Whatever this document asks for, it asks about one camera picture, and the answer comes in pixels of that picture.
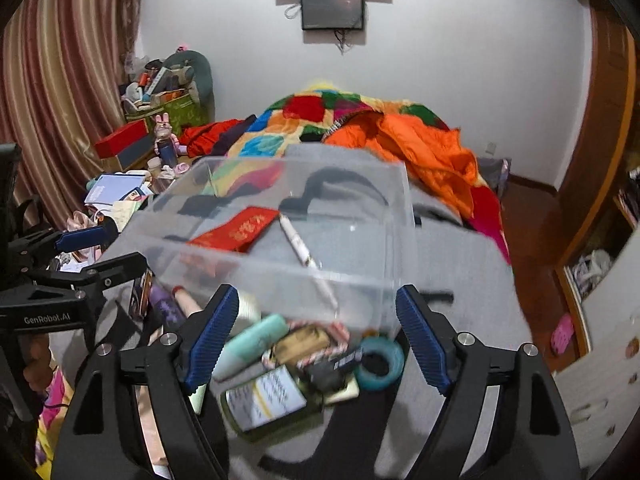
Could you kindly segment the left hand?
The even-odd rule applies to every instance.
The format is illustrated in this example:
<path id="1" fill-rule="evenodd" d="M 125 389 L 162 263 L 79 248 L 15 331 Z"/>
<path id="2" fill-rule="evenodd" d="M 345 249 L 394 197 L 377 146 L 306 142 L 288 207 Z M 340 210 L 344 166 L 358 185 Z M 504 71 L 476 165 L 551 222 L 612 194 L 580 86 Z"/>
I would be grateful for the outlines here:
<path id="1" fill-rule="evenodd" d="M 53 378 L 49 336 L 47 334 L 30 336 L 28 354 L 24 378 L 32 390 L 43 392 L 50 386 Z"/>

